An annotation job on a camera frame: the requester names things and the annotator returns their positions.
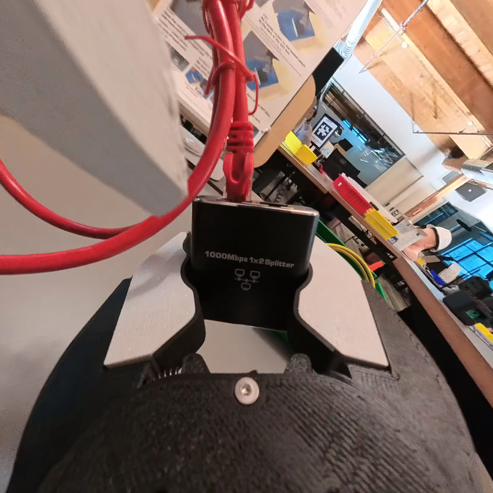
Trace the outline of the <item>red parts bin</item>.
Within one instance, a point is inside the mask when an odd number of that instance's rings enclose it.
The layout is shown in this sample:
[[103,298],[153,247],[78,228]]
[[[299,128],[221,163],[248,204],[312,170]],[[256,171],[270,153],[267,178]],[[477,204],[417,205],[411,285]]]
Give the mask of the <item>red parts bin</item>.
[[337,194],[358,214],[365,215],[374,209],[372,204],[363,196],[362,192],[352,185],[348,178],[340,174],[334,181],[333,187]]

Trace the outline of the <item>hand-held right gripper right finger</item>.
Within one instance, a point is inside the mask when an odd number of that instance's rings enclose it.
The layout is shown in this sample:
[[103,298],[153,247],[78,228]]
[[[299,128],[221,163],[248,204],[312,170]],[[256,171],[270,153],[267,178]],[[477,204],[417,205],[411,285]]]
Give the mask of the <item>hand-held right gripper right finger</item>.
[[315,239],[305,281],[293,301],[291,343],[317,373],[356,364],[387,370],[390,363],[367,293],[378,292],[321,239]]

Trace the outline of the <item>instruction sheet on clipboard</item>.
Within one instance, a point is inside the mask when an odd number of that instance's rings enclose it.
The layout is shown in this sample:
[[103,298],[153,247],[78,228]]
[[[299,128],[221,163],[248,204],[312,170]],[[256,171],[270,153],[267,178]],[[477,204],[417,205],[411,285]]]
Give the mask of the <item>instruction sheet on clipboard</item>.
[[284,142],[286,135],[295,128],[315,105],[316,82],[310,75],[280,116],[269,127],[255,146],[254,167],[261,167]]

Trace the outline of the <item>black ethernet splitter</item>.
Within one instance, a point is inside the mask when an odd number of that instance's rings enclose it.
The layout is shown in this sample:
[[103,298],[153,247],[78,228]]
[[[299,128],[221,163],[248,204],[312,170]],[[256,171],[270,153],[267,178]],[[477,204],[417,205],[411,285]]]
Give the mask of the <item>black ethernet splitter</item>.
[[195,199],[187,276],[204,318],[286,332],[318,222],[305,206]]

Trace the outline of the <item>black-framed printed tag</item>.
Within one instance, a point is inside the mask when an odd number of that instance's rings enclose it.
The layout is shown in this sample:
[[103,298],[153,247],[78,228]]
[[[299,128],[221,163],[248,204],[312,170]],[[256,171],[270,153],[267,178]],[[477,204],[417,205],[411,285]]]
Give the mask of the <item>black-framed printed tag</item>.
[[310,146],[321,149],[329,141],[329,139],[339,129],[339,123],[329,114],[324,113],[312,128]]

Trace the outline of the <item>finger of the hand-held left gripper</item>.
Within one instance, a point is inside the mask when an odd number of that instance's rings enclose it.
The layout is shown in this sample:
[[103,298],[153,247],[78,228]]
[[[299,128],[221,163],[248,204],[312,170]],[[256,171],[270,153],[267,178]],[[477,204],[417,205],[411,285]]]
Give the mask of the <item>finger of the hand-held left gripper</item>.
[[1,1],[1,112],[152,215],[188,196],[148,1]]

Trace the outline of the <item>small yellow parts bin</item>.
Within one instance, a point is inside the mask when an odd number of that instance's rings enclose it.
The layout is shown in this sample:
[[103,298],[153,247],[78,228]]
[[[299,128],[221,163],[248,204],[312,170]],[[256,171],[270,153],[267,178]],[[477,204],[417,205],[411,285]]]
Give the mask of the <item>small yellow parts bin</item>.
[[311,165],[317,159],[315,153],[307,145],[303,144],[292,131],[286,135],[283,144],[293,156],[306,166]]

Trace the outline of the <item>white board stand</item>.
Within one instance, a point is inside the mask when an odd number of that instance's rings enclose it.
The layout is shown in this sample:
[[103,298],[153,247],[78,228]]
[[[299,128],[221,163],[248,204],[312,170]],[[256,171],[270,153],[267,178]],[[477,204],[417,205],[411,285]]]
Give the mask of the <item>white board stand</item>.
[[[206,144],[206,136],[198,130],[184,115],[180,115],[181,137],[184,145],[184,155],[191,168],[194,168],[200,161]],[[222,153],[218,159],[214,171],[211,174],[213,182],[220,182],[224,179]]]

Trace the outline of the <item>stack of yellow parts bins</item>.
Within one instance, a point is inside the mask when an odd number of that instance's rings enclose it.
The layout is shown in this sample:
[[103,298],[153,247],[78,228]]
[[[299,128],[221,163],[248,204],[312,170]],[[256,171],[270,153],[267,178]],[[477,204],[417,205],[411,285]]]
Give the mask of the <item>stack of yellow parts bins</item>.
[[385,240],[397,237],[399,231],[375,208],[368,209],[364,215],[364,220]]

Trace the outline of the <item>white hard hat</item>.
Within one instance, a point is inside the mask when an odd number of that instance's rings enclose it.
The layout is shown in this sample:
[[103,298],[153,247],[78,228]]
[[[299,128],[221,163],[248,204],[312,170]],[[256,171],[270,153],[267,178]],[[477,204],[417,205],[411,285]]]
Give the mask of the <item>white hard hat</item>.
[[432,224],[426,225],[425,229],[432,230],[435,237],[434,245],[433,247],[428,249],[429,251],[440,252],[450,247],[453,240],[453,236],[450,230]]

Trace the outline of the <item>printed instruction sheet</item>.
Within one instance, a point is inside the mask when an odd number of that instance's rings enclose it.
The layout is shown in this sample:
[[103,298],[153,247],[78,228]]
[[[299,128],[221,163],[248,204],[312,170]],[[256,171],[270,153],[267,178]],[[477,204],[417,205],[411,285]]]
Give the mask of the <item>printed instruction sheet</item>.
[[[254,1],[241,21],[245,65],[257,77],[254,131],[270,127],[325,55],[362,12],[366,1]],[[207,35],[201,1],[160,1],[153,14],[170,47],[178,99],[205,129],[214,95],[206,95],[212,50],[187,35]]]

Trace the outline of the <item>green storage bin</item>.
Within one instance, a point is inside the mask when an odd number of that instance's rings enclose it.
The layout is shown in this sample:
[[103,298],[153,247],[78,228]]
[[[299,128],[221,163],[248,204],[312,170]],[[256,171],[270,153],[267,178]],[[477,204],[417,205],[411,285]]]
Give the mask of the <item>green storage bin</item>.
[[387,297],[380,283],[376,282],[377,276],[370,269],[361,256],[348,248],[324,223],[319,220],[317,225],[317,237],[327,246],[342,256],[346,262],[357,272],[362,280],[368,282],[387,301]]

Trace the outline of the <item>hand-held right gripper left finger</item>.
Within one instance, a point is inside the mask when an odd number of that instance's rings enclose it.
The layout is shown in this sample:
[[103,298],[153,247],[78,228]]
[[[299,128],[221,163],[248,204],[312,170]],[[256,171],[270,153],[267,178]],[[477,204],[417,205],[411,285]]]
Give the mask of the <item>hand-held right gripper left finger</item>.
[[108,347],[108,368],[150,362],[178,368],[205,341],[205,320],[196,289],[186,277],[189,235],[178,233],[132,276]]

